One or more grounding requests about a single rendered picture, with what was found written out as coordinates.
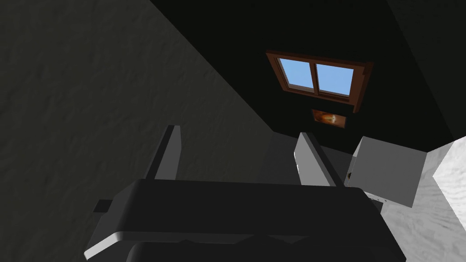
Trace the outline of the orange wall picture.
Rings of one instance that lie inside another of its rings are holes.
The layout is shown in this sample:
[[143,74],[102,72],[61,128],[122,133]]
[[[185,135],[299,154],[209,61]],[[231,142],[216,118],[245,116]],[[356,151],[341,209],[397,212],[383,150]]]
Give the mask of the orange wall picture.
[[328,113],[325,111],[319,111],[315,109],[312,110],[312,113],[313,113],[315,122],[335,126],[338,128],[345,128],[345,125],[346,125],[345,116]]

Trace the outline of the brown framed window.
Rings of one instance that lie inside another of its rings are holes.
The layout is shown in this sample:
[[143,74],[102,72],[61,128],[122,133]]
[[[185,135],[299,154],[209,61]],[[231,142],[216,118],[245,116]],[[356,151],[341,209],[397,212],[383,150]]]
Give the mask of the brown framed window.
[[360,111],[373,62],[267,50],[266,56],[281,89],[353,106]]

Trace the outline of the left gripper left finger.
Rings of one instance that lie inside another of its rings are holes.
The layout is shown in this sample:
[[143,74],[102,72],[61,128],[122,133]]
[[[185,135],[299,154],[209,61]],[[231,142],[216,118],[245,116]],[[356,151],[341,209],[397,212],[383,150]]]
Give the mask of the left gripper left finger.
[[180,126],[168,125],[145,172],[145,179],[175,180],[181,149]]

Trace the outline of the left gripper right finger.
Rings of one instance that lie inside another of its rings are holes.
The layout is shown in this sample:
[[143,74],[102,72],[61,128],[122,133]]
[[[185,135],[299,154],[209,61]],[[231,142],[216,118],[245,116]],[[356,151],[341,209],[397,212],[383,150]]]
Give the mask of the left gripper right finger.
[[299,134],[294,150],[294,159],[301,185],[344,186],[313,134],[306,132]]

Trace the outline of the grey box cabinet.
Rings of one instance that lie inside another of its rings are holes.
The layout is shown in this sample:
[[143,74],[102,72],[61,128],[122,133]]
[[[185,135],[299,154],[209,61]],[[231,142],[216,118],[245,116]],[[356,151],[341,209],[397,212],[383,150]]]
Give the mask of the grey box cabinet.
[[411,208],[427,153],[385,141],[362,137],[344,180],[373,200]]

